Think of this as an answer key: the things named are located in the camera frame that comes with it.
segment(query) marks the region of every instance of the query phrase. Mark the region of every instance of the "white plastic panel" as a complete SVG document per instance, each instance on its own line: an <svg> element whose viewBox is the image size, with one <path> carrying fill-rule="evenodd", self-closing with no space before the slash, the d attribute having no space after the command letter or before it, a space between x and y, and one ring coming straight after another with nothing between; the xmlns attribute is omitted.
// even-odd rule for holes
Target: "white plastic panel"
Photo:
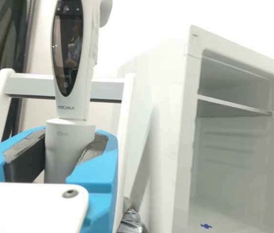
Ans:
<svg viewBox="0 0 274 233"><path fill-rule="evenodd" d="M78 195L66 199L68 190ZM87 207L79 185L0 183L0 233L78 233Z"/></svg>
<svg viewBox="0 0 274 233"><path fill-rule="evenodd" d="M117 228L123 217L123 203L125 196L125 181L127 173L127 160L126 156L126 146L128 144L127 140L129 137L129 120L131 117L131 103L132 103L132 94L134 89L134 74L128 74L125 76L125 89L123 92L123 101L121 104L120 116L118 120L118 129L117 129L117 138L118 138L118 177L119 179L117 184L117 198L116 198L116 208L115 208L115 217L113 232L117 231Z"/></svg>
<svg viewBox="0 0 274 233"><path fill-rule="evenodd" d="M125 194L138 205L141 202L142 221L152 233L172 232L184 48L183 40L165 41L150 54L137 56L118 72L119 77L127 72L136 73L135 104L131 105L126 145L129 172ZM147 175L150 180L145 187Z"/></svg>
<svg viewBox="0 0 274 233"><path fill-rule="evenodd" d="M200 140L194 148L193 202L274 232L274 121L270 117L196 121Z"/></svg>
<svg viewBox="0 0 274 233"><path fill-rule="evenodd" d="M194 201L190 207L189 233L266 233Z"/></svg>

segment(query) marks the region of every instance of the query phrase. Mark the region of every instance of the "metal object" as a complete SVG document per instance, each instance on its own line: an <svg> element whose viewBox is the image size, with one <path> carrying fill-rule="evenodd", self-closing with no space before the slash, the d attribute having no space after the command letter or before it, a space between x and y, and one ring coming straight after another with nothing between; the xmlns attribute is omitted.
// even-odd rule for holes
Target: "metal object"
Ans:
<svg viewBox="0 0 274 233"><path fill-rule="evenodd" d="M63 193L63 198L74 198L79 194L78 190L69 189Z"/></svg>
<svg viewBox="0 0 274 233"><path fill-rule="evenodd" d="M117 233L142 233L143 225L140 215L133 208L129 208L117 229Z"/></svg>
<svg viewBox="0 0 274 233"><path fill-rule="evenodd" d="M94 140L85 148L77 164L101 156L108 143L108 138L100 133L95 134Z"/></svg>
<svg viewBox="0 0 274 233"><path fill-rule="evenodd" d="M45 167L45 129L35 131L4 153L6 182L31 183Z"/></svg>

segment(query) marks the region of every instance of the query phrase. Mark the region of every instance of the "refrigerator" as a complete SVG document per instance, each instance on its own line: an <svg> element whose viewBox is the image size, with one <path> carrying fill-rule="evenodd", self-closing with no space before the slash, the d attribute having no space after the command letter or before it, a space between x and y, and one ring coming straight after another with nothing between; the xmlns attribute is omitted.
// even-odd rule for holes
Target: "refrigerator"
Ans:
<svg viewBox="0 0 274 233"><path fill-rule="evenodd" d="M186 35L119 69L152 93L148 228L274 233L274 60L194 25Z"/></svg>

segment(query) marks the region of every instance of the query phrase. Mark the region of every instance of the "blue mark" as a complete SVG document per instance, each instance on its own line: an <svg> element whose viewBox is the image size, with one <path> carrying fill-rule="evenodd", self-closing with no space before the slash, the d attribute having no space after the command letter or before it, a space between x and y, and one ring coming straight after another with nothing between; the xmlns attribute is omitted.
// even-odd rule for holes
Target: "blue mark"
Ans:
<svg viewBox="0 0 274 233"><path fill-rule="evenodd" d="M212 226L208 225L207 223L205 223L205 224L200 224L200 226L201 226L201 227L204 227L204 228L206 228L206 229L212 228Z"/></svg>

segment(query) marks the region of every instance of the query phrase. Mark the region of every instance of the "screw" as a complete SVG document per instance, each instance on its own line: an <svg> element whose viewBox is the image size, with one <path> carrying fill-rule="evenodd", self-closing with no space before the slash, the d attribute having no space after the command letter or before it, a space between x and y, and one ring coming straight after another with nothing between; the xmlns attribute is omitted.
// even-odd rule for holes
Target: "screw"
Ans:
<svg viewBox="0 0 274 233"><path fill-rule="evenodd" d="M63 198L74 198L79 194L78 190L69 189L63 193Z"/></svg>

